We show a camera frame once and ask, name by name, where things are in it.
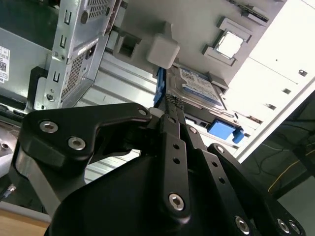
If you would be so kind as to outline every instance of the wooden surface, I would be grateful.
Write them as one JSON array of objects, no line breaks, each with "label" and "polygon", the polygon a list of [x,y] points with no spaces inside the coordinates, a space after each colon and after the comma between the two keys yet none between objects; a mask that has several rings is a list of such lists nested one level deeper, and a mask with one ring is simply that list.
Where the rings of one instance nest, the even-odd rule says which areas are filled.
[{"label": "wooden surface", "polygon": [[43,236],[48,223],[0,210],[1,236]]}]

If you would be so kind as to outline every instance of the yellow cable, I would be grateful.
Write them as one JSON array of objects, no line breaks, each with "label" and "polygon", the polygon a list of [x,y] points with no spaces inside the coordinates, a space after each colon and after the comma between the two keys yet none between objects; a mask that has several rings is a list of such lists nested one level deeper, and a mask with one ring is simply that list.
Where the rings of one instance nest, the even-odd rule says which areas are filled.
[{"label": "yellow cable", "polygon": [[[310,151],[310,152],[308,152],[305,156],[310,155],[310,154],[313,153],[314,151],[315,151],[315,149],[312,150],[312,151]],[[293,162],[291,165],[289,165],[289,167],[286,168],[285,171],[283,171],[283,172],[278,176],[278,178],[270,185],[270,187],[268,188],[268,192],[270,192],[270,190],[272,189],[272,187],[278,182],[278,180],[279,180],[292,166],[296,165],[296,164],[299,163],[299,162],[300,162],[300,160],[298,160],[298,161],[296,161],[296,162]]]}]

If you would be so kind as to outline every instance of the hard drive label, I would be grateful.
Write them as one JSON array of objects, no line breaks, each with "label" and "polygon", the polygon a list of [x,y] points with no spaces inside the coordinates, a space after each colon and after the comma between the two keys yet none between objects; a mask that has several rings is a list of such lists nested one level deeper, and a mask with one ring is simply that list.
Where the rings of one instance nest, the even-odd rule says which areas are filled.
[{"label": "hard drive label", "polygon": [[0,83],[9,80],[10,50],[0,46]]},{"label": "hard drive label", "polygon": [[222,105],[215,89],[213,88],[212,84],[207,81],[206,77],[202,78],[201,75],[182,68],[180,68],[180,75],[181,78],[186,81],[186,84],[183,84],[183,89],[185,91],[216,105]]}]

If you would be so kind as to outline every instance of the gray metal frame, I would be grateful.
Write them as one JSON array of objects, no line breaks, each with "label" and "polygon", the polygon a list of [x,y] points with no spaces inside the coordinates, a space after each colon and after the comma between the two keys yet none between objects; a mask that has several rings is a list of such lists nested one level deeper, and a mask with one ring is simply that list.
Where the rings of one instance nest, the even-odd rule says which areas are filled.
[{"label": "gray metal frame", "polygon": [[[64,107],[63,102],[74,91],[80,90],[77,87],[82,86],[87,90],[87,84],[91,85],[95,80],[96,73],[90,73],[89,70],[96,71],[99,66],[101,57],[96,55],[96,51],[98,54],[104,52],[108,40],[104,34],[114,3],[115,0],[61,1],[52,60],[43,93],[44,109]],[[86,57],[93,46],[96,47],[95,54]]]}]

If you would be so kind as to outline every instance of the hard drive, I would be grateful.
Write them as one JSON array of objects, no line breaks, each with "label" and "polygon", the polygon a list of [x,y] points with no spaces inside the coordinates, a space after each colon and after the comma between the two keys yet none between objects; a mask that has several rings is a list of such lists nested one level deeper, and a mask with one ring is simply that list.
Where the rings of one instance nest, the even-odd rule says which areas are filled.
[{"label": "hard drive", "polygon": [[207,76],[189,69],[173,66],[166,71],[166,94],[174,95],[199,109],[206,109],[219,119],[239,127],[235,114],[226,108],[218,89]]}]

